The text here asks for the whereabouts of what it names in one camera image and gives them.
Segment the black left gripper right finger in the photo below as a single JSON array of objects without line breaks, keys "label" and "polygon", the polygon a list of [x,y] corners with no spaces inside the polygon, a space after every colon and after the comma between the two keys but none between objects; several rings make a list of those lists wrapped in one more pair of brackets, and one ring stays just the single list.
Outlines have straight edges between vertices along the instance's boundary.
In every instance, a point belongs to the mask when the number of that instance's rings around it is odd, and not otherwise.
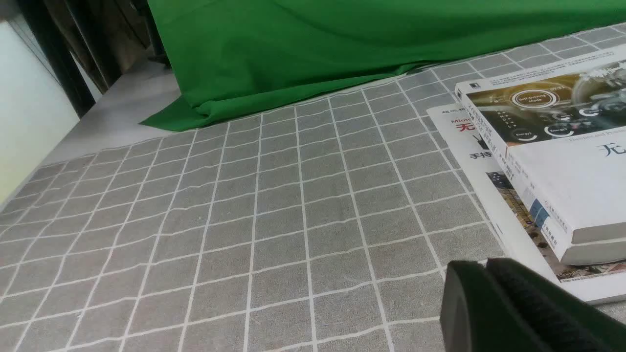
[{"label": "black left gripper right finger", "polygon": [[623,323],[513,259],[489,259],[494,276],[530,327],[553,352],[624,352]]}]

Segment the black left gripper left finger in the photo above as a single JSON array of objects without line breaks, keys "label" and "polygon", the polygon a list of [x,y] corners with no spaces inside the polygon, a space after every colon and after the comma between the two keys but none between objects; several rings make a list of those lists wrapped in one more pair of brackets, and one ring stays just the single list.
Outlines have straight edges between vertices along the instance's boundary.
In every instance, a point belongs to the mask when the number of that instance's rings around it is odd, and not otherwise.
[{"label": "black left gripper left finger", "polygon": [[541,351],[541,340],[477,262],[448,263],[440,325],[447,352]]}]

